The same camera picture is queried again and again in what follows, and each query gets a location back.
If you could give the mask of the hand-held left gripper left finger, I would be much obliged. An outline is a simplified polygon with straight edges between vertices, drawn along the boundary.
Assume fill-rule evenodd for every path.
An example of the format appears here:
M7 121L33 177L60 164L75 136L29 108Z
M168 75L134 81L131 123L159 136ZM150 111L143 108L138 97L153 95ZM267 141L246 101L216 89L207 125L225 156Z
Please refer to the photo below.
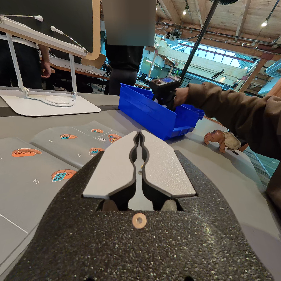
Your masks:
M136 148L139 132L133 131L111 144L103 153L83 197L130 200L136 191Z

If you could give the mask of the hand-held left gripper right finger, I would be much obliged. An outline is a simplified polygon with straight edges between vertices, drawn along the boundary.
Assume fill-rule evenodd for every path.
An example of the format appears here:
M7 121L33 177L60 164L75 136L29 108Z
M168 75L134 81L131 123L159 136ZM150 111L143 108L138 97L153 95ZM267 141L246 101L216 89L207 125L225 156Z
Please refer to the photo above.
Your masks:
M174 149L152 133L140 131L144 182L169 198L185 198L196 191Z

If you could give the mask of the blue plastic bin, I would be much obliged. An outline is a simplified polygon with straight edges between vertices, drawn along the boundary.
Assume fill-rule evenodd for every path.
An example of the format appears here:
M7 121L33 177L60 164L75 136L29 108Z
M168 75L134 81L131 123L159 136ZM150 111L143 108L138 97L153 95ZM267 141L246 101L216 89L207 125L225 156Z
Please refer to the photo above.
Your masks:
M196 108L196 107L194 107L192 105L189 105L189 104L183 104L182 106L184 106L184 107L188 108L189 110L194 111L197 114L199 114L198 120L202 120L203 119L203 117L205 115L203 110L198 109L198 108Z
M184 106L171 111L152 100L152 91L121 83L118 108L158 138L166 141L192 132L199 114Z

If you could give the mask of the person's right forearm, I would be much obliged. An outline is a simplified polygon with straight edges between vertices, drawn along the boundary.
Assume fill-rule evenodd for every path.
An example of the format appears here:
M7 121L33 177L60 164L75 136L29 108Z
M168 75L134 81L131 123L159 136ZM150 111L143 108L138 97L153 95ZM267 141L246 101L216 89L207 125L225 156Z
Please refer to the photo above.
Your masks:
M209 118L216 118L255 153L281 159L280 97L251 97L233 90L223 91L207 82L190 83L184 90L185 103L203 110Z

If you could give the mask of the grey desk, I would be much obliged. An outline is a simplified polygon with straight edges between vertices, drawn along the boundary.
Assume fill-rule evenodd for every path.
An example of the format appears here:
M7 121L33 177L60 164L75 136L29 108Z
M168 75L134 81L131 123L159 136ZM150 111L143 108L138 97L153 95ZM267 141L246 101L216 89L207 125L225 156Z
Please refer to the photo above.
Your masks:
M118 110L119 97L103 94L80 94L101 109L99 113L49 117L26 117L16 114L1 98L1 139L18 137L30 142L48 128L83 125L93 120L127 134L140 131L141 125ZM203 136L221 125L203 118L194 131L167 141L194 163L224 195L234 211L251 247L272 273L280 280L280 222L273 206L263 193L265 190L249 157L239 152L220 154L217 144L205 145Z

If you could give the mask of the person's right hand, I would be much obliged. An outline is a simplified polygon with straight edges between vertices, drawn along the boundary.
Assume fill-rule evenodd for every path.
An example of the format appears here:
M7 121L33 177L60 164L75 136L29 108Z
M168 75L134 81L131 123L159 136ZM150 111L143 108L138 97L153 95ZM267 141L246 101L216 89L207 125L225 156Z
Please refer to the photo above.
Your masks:
M172 111L175 110L176 107L181 106L186 103L188 98L189 87L178 87L175 89L175 98L172 107Z

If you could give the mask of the black light stand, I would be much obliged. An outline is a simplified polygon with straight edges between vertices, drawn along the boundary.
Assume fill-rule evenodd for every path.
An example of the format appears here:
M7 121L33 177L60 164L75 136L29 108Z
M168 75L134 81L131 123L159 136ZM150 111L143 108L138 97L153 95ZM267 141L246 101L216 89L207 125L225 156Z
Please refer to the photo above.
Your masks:
M222 75L223 73L224 73L224 69L222 69L220 72L218 72L215 75L213 75L210 79L213 81L216 78L218 78L220 75Z

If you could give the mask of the black tripod stand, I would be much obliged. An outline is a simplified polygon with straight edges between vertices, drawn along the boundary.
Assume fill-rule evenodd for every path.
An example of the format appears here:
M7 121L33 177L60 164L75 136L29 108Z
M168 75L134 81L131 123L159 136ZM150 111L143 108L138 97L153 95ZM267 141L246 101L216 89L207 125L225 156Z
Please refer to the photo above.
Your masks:
M195 44L194 44L194 46L193 46L193 48L191 50L191 53L190 53L190 55L189 55L189 57L188 57L188 59L187 59L187 61L185 63L184 69L182 70L182 73L181 73L181 76L180 76L181 82L184 79L184 76L185 76L185 74L187 72L187 69L188 69L188 67L191 64L191 61L192 61L192 59L193 59L193 57L195 55L195 52L196 52L196 50L197 50L197 48L198 48L198 46L199 46L199 44L200 44L200 42L202 40L202 37L203 37L203 35L204 35L204 33L205 33L209 23L210 23L210 20L211 20L213 14L214 14L214 12L216 10L216 7L219 4L219 2L220 2L219 0L214 0L213 1L213 4L212 4L211 9L210 9L210 11L209 11L209 13L207 15L207 18L206 18L206 20L205 20L205 22L204 22L204 24L203 24L203 26L202 26L202 28L200 30L200 33L199 33L199 35L197 37L197 40L196 40L196 42L195 42Z

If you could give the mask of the white tablet stand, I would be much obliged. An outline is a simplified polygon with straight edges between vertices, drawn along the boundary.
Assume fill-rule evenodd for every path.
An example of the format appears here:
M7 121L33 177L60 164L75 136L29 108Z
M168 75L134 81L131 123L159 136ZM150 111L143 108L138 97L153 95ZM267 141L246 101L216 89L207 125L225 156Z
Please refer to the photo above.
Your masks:
M12 108L14 112L28 117L46 117L100 112L100 108L85 100L83 97L78 96L77 92L73 56L75 55L81 58L85 57L88 54L85 48L37 32L24 24L9 19L8 16L5 15L1 15L1 31L6 33L18 81L18 88L1 87L1 98ZM23 86L13 46L12 35L68 53L70 58L73 90L71 92L47 91L42 89L28 89ZM70 97L72 98L74 105L71 107L56 107L44 103L43 98L51 95Z

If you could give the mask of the brown tan brick creature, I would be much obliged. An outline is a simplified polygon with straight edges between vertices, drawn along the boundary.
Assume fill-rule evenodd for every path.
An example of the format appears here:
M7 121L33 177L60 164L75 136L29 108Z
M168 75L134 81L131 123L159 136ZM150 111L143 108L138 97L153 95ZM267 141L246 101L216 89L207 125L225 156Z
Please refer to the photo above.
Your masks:
M204 136L204 143L206 145L209 142L219 143L219 151L221 153L226 153L225 149L235 151L241 147L241 142L230 132L224 132L221 130L214 130L213 132L208 132Z

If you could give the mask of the grey instruction booklet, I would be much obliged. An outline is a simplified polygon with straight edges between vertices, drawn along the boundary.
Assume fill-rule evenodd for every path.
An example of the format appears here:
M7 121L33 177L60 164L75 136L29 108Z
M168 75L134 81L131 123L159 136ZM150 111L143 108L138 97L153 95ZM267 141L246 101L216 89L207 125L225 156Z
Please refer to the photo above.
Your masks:
M62 186L124 134L97 121L54 127L25 142L1 139L1 266L37 227Z

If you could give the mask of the white round disc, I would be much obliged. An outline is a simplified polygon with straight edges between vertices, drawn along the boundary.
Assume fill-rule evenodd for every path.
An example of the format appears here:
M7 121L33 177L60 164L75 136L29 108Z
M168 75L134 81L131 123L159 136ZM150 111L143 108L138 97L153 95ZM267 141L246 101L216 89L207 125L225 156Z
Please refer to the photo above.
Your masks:
M74 105L72 98L63 96L45 96L43 102L56 107L71 107Z

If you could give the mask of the wooden beam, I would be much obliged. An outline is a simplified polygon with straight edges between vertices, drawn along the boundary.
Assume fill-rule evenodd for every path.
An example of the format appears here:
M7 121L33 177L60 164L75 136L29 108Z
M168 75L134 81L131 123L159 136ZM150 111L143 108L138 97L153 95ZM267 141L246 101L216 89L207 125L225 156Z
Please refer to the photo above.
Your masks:
M248 86L251 84L253 79L256 77L256 75L259 73L259 71L262 69L262 67L267 62L266 58L261 58L258 62L258 64L255 66L249 77L246 79L246 81L243 83L243 85L237 89L238 92L245 92L245 90L248 88Z

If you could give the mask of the silver air duct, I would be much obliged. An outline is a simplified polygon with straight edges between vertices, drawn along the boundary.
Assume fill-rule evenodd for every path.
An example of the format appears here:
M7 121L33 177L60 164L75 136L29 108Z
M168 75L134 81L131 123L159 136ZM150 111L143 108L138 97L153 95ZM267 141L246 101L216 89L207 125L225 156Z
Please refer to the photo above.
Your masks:
M266 74L274 78L281 78L281 59L266 69Z

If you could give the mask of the black tablet tan frame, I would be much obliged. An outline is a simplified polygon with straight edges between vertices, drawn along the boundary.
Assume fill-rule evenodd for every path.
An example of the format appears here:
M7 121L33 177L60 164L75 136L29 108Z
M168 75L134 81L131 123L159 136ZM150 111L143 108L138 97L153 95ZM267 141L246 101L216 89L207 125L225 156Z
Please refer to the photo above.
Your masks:
M100 55L100 1L97 0L8 0L0 1L1 15L29 28L75 45L68 37L54 32L51 26L62 31L83 46L86 59L96 60Z

